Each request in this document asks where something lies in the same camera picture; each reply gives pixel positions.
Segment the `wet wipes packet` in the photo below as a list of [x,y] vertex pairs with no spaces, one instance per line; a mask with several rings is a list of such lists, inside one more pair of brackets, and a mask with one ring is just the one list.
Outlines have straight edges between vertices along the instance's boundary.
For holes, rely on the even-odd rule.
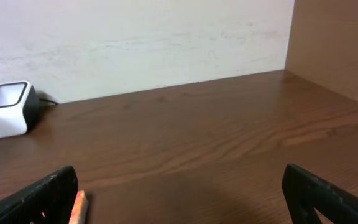
[[84,190],[78,191],[75,199],[69,224],[84,224],[88,209],[88,199]]

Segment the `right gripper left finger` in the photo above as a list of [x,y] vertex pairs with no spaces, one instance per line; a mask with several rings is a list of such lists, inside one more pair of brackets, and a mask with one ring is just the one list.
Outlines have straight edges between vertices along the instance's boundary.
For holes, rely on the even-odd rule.
[[68,224],[78,191],[73,166],[65,166],[0,200],[0,223]]

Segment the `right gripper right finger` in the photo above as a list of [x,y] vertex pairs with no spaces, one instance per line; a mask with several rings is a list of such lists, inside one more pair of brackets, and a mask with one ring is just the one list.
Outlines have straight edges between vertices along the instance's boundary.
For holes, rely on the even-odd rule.
[[282,191],[293,223],[321,223],[317,212],[333,223],[358,223],[358,197],[296,164],[288,164]]

